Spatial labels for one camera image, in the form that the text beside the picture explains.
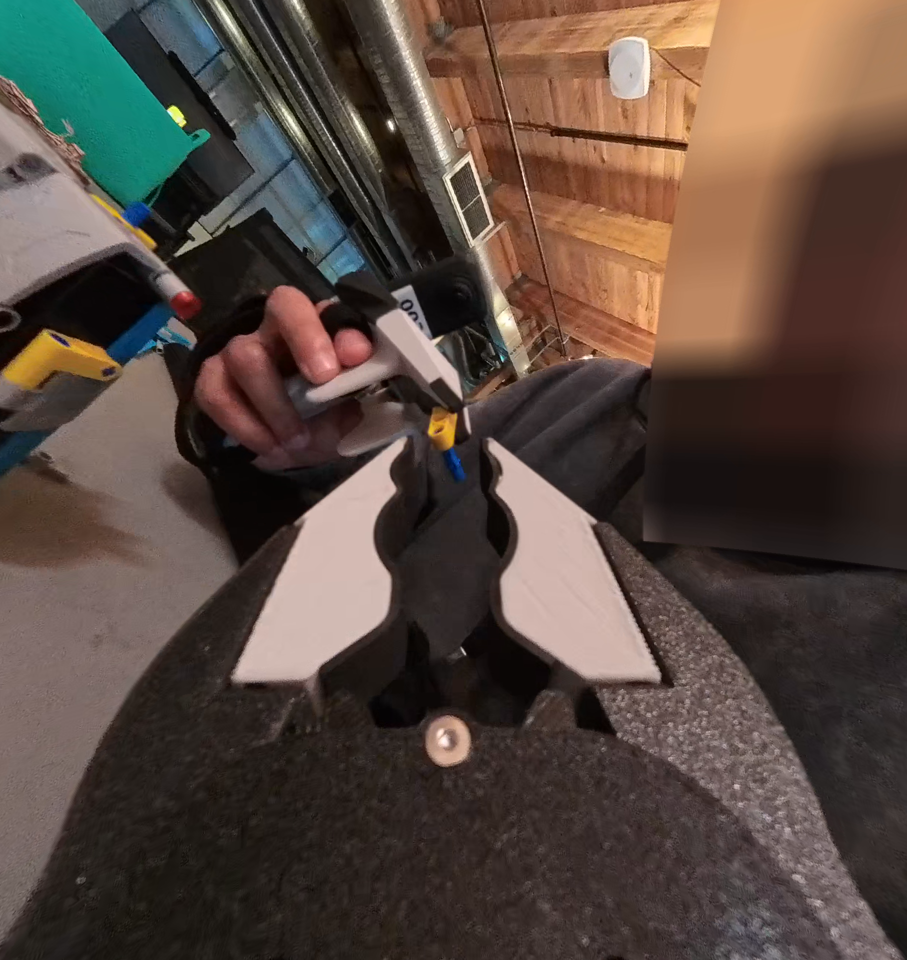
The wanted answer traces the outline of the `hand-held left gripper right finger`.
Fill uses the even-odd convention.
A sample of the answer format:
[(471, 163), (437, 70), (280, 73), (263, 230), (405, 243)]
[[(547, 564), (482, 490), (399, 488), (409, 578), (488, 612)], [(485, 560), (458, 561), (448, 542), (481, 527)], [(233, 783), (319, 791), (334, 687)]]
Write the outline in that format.
[(663, 674), (599, 522), (499, 441), (482, 442), (496, 622), (545, 664), (591, 685), (659, 685)]

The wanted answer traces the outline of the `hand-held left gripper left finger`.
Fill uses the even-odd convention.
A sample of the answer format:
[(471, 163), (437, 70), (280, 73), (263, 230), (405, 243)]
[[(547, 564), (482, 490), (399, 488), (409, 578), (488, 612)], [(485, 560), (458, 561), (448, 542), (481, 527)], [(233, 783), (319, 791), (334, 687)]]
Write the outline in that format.
[(425, 507), (425, 463), (399, 438), (304, 513), (232, 683), (299, 690), (318, 712), (386, 690), (408, 655), (399, 558)]

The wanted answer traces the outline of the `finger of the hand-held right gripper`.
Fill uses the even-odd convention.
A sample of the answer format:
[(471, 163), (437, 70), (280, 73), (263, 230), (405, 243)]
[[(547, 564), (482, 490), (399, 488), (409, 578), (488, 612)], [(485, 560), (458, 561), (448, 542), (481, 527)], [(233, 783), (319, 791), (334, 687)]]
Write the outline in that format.
[[(425, 426), (434, 409), (442, 406), (437, 398), (418, 384), (392, 384), (391, 395), (394, 400), (402, 402), (408, 409), (409, 417), (417, 427)], [(472, 421), (470, 410), (463, 399), (451, 393), (448, 400), (455, 401), (454, 406), (449, 410), (444, 407), (448, 413), (456, 413), (457, 420), (454, 429), (454, 443), (462, 444), (473, 436)]]
[(459, 412), (465, 406), (462, 380), (456, 367), (421, 330), (405, 310), (397, 306), (375, 321), (379, 339), (393, 348), (399, 375), (405, 376), (432, 406)]

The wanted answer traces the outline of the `person's right hand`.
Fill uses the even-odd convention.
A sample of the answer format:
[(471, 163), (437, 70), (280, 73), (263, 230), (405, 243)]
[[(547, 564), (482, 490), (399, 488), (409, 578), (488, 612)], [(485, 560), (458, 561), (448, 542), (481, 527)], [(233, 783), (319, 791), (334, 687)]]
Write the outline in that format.
[(356, 404), (341, 403), (304, 419), (286, 387), (294, 375), (320, 386), (368, 361), (374, 347), (355, 329), (330, 334), (322, 322), (329, 301), (314, 304), (304, 292), (280, 285), (267, 297), (264, 318), (206, 359), (195, 398), (210, 419), (254, 454), (267, 472), (340, 460), (340, 439), (360, 421)]

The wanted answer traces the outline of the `white vent grille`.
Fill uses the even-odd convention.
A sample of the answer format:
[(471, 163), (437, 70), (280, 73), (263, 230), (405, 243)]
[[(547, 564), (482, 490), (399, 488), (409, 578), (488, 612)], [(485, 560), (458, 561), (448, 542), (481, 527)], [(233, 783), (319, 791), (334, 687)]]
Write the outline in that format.
[(471, 152), (448, 167), (443, 183), (470, 245), (485, 242), (495, 229), (495, 219)]

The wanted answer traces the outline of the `thin black ceiling rod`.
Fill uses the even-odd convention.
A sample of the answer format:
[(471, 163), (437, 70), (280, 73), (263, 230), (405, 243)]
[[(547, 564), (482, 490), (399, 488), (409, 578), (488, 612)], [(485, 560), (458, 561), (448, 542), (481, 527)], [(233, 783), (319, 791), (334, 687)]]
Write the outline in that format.
[(519, 169), (521, 189), (524, 195), (525, 204), (528, 210), (529, 219), (532, 225), (532, 235), (534, 240), (534, 245), (537, 250), (537, 255), (539, 257), (542, 268), (544, 271), (544, 281), (548, 291), (548, 298), (554, 312), (554, 318), (556, 322), (556, 330), (558, 343), (560, 346), (560, 352), (564, 360), (571, 359), (571, 352), (569, 346), (569, 335), (567, 329), (561, 321), (559, 306), (557, 305), (556, 291), (553, 284), (553, 278), (551, 270), (548, 264), (546, 256), (546, 249), (544, 246), (543, 233), (541, 230), (539, 222), (536, 217), (536, 211), (532, 200), (532, 190), (530, 187), (530, 181), (528, 177), (527, 167), (524, 162), (523, 153), (520, 147), (520, 139), (518, 136), (518, 131), (512, 115), (512, 110), (510, 107), (509, 98), (507, 95), (506, 84), (504, 80), (504, 74), (501, 67), (501, 62), (498, 54), (498, 47), (496, 43), (496, 38), (494, 35), (494, 27), (491, 23), (488, 8), (483, 1), (476, 1), (475, 5), (479, 11), (480, 25), (484, 35), (484, 41), (488, 47), (489, 56), (492, 62), (492, 67), (495, 77), (495, 83), (498, 90), (498, 95), (503, 108), (503, 113), (505, 115), (505, 123), (507, 125), (508, 137), (511, 144), (511, 149), (516, 158), (517, 166)]

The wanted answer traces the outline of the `black monitor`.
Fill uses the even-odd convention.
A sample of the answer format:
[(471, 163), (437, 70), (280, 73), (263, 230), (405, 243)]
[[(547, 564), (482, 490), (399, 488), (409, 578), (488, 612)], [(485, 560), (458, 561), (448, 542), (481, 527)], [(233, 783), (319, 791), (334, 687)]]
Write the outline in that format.
[(258, 210), (170, 263), (206, 306), (229, 306), (280, 285), (291, 285), (313, 302), (336, 296), (335, 281), (318, 269), (276, 222)]

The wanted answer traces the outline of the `black horizontal ceiling bar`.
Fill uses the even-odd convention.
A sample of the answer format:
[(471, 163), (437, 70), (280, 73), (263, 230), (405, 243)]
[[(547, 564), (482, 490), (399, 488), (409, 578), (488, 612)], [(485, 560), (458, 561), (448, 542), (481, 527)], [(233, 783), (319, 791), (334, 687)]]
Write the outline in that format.
[[(510, 146), (511, 141), (509, 136), (509, 127), (505, 120), (495, 118), (477, 118), (472, 122), (471, 127), (479, 132), (479, 137), (482, 141), (484, 141), (484, 143), (489, 143), (488, 146), (484, 146), (485, 150), (494, 150), (494, 143), (500, 144), (497, 146), (497, 149), (512, 149)], [(560, 140), (564, 142), (578, 141), (598, 144), (602, 143), (616, 146), (668, 150), (682, 153), (686, 152), (689, 148), (689, 143), (683, 139), (654, 137), (636, 133), (619, 133), (582, 127), (560, 126), (548, 123), (517, 122), (516, 133), (520, 139), (522, 139), (522, 134), (529, 134), (533, 137), (546, 137), (548, 140)]]

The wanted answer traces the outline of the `white ceiling speaker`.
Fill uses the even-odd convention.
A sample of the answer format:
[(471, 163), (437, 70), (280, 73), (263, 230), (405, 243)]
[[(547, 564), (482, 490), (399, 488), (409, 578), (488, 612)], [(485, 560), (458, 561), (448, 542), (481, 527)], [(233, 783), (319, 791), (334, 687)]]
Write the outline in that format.
[(626, 100), (645, 97), (652, 79), (648, 39), (630, 35), (612, 41), (608, 47), (608, 77), (615, 97)]

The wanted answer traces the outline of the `bundle of metal pipes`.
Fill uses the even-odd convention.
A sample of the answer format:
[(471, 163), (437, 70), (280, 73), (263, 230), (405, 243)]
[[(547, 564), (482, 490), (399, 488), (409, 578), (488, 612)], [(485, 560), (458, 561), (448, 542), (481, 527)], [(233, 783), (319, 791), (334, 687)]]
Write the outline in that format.
[(201, 1), (203, 16), (318, 185), (339, 192), (378, 266), (412, 270), (375, 140), (305, 2)]

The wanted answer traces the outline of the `grey blue toy robot build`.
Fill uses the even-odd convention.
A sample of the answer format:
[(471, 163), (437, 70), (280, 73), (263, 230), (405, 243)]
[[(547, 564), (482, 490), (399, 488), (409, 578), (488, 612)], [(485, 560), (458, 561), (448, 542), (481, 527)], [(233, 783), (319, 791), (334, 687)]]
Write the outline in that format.
[(75, 419), (201, 299), (93, 192), (32, 103), (0, 77), (0, 478)]

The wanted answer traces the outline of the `wooden puzzle model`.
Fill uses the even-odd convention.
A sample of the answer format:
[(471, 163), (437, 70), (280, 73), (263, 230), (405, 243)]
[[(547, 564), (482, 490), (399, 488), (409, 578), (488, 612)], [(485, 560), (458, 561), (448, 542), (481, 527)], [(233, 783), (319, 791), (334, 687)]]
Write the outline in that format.
[(71, 167), (75, 174), (81, 179), (85, 179), (88, 174), (83, 165), (83, 160), (85, 158), (84, 150), (76, 143), (69, 141), (59, 134), (53, 133), (46, 126), (44, 127), (43, 133), (51, 144), (52, 148)]

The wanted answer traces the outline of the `green plastic board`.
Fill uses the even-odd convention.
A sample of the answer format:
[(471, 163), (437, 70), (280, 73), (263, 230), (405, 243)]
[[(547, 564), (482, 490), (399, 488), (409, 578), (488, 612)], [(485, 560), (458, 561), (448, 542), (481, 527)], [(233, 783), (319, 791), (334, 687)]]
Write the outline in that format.
[(175, 121), (73, 1), (0, 1), (0, 77), (50, 131), (72, 128), (85, 173), (126, 206), (152, 200), (210, 139)]

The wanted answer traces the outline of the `silver ventilation duct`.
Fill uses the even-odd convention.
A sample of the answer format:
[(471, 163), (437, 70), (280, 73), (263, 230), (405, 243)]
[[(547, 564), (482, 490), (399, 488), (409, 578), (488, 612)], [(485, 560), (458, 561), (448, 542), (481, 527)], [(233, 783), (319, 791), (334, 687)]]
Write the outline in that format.
[(495, 276), (488, 249), (499, 227), (495, 226), (485, 242), (471, 246), (456, 217), (443, 174), (468, 150), (455, 142), (402, 4), (397, 1), (347, 1), (345, 6), (360, 37), (365, 60), (386, 95), (453, 249), (470, 251), (480, 267), (490, 301), (489, 330), (498, 350), (521, 378), (529, 372), (531, 360), (504, 290)]

